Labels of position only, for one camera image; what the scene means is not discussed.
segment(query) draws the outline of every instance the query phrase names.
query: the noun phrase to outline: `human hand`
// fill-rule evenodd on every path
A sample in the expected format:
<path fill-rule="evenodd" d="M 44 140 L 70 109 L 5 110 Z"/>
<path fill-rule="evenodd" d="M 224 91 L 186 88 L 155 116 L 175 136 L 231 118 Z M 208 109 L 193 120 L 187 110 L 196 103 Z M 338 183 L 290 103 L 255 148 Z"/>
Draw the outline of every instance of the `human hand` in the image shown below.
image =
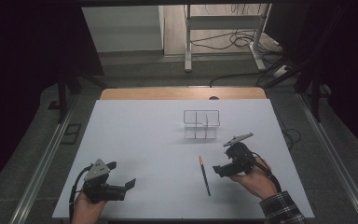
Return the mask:
<path fill-rule="evenodd" d="M 107 201 L 92 203 L 82 191 L 75 200 L 72 224 L 94 224 L 98 221 Z"/>
<path fill-rule="evenodd" d="M 255 157 L 255 160 L 271 170 L 269 165 L 260 157 Z M 254 166 L 252 171 L 247 175 L 231 175 L 229 178 L 234 182 L 240 183 L 250 193 L 261 200 L 265 200 L 278 193 L 274 183 L 269 179 L 267 174 L 257 166 Z"/>

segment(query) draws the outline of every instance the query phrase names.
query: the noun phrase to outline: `plaid sleeve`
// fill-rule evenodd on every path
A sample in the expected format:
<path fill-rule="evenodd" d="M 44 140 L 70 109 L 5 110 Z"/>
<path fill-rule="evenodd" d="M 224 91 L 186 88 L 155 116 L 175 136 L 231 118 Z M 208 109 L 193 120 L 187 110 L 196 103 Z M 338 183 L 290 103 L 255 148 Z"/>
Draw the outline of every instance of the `plaid sleeve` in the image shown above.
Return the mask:
<path fill-rule="evenodd" d="M 287 191 L 261 201 L 260 205 L 268 223 L 307 223 Z"/>

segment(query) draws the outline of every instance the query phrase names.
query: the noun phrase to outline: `pencil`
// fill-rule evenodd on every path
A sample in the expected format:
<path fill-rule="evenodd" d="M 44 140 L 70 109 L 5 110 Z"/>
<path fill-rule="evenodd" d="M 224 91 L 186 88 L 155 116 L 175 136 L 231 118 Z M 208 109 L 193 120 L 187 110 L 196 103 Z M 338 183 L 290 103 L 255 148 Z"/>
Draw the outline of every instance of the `pencil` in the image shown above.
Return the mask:
<path fill-rule="evenodd" d="M 206 179 L 205 169 L 203 167 L 203 161 L 202 161 L 201 155 L 200 155 L 200 165 L 201 165 L 202 175 L 204 176 L 204 180 L 205 180 L 206 190 L 208 190 L 208 195 L 211 196 L 211 192 L 209 191 L 208 180 Z"/>

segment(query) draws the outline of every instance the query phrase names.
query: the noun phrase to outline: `white table surface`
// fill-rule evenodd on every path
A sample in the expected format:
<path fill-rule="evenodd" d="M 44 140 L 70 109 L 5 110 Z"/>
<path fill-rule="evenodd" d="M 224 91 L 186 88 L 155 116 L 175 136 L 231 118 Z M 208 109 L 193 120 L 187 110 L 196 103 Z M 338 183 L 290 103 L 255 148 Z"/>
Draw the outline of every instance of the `white table surface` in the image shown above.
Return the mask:
<path fill-rule="evenodd" d="M 219 110 L 215 139 L 185 139 L 185 110 Z M 97 101 L 53 217 L 69 217 L 71 187 L 80 171 L 102 159 L 117 162 L 107 180 L 124 186 L 124 201 L 109 202 L 104 219 L 264 218 L 260 200 L 213 165 L 231 162 L 223 144 L 234 135 L 272 167 L 305 217 L 314 217 L 269 100 Z M 211 197 L 200 169 L 202 156 Z M 83 177 L 78 188 L 83 185 Z"/>

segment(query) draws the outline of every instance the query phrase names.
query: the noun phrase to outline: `shirt cuff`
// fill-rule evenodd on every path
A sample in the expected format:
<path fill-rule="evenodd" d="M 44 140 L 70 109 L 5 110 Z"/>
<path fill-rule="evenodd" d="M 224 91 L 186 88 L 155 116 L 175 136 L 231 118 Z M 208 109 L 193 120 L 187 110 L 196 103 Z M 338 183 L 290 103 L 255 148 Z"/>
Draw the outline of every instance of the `shirt cuff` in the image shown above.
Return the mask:
<path fill-rule="evenodd" d="M 279 223 L 301 215 L 297 205 L 287 191 L 278 193 L 260 202 L 266 219 L 270 223 Z"/>

